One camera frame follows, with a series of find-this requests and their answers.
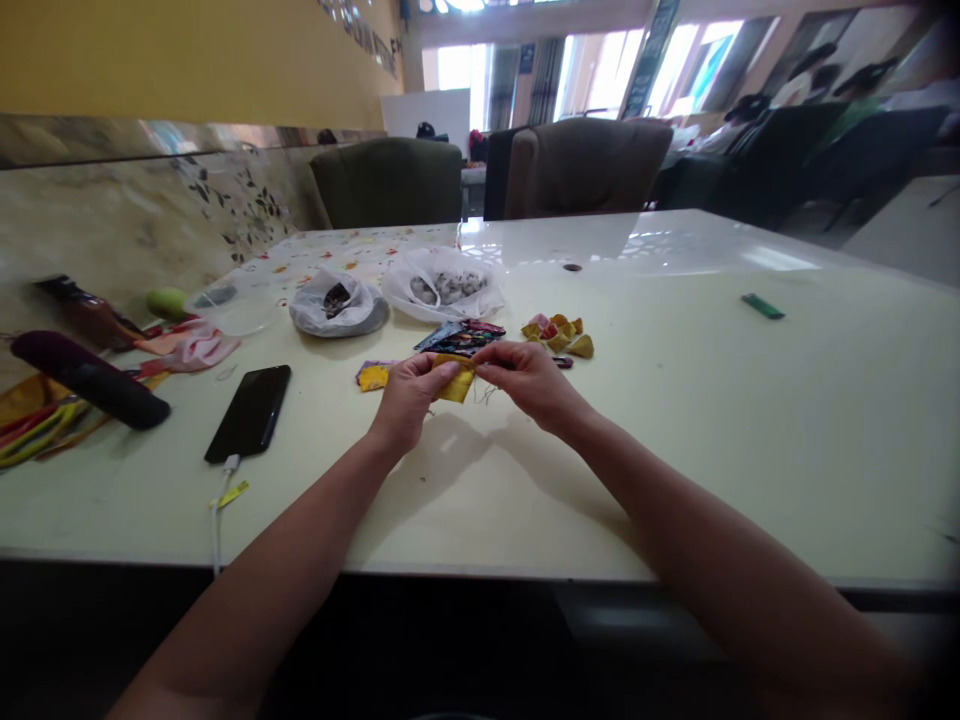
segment green lighter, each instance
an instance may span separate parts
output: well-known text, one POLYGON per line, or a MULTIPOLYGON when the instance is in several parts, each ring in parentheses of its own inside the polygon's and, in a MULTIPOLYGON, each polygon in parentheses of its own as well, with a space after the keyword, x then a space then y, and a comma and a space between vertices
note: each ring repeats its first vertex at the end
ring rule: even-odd
POLYGON ((752 307, 758 313, 764 317, 770 318, 771 320, 779 320, 784 315, 782 312, 777 310, 773 305, 766 302, 760 296, 754 293, 747 293, 746 295, 741 295, 740 299, 743 300, 747 305, 752 307))

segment black cylinder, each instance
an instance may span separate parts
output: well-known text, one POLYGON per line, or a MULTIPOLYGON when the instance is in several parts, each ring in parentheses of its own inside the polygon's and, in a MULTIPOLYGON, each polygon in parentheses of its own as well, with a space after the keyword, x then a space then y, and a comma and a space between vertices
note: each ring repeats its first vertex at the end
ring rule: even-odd
POLYGON ((23 333, 10 351, 134 430, 156 427, 170 406, 128 375, 50 330, 23 333))

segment charging cable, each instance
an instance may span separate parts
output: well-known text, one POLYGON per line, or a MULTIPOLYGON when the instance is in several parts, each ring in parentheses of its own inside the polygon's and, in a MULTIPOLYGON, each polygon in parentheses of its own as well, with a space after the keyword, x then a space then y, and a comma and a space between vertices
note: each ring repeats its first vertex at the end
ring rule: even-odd
POLYGON ((230 487, 230 476, 240 467, 240 456, 231 455, 223 464, 223 481, 220 485, 220 494, 210 502, 213 506, 210 508, 210 537, 213 545, 213 577, 220 577, 220 524, 217 522, 217 515, 220 512, 220 503, 223 496, 227 494, 230 487))

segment green ball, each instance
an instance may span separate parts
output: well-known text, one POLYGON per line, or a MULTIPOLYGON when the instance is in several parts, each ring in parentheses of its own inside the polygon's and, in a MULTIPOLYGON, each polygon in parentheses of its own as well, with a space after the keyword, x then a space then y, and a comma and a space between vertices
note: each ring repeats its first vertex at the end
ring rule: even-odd
POLYGON ((186 320, 187 294, 179 288, 160 288, 147 295, 147 310, 163 320, 186 320))

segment smartphone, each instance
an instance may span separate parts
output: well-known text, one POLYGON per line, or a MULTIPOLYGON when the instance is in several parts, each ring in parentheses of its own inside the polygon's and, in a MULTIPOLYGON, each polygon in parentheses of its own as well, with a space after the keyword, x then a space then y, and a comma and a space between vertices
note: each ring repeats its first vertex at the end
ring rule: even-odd
POLYGON ((219 464, 231 455, 257 455, 270 447, 289 382, 289 365, 244 375, 203 459, 219 464))

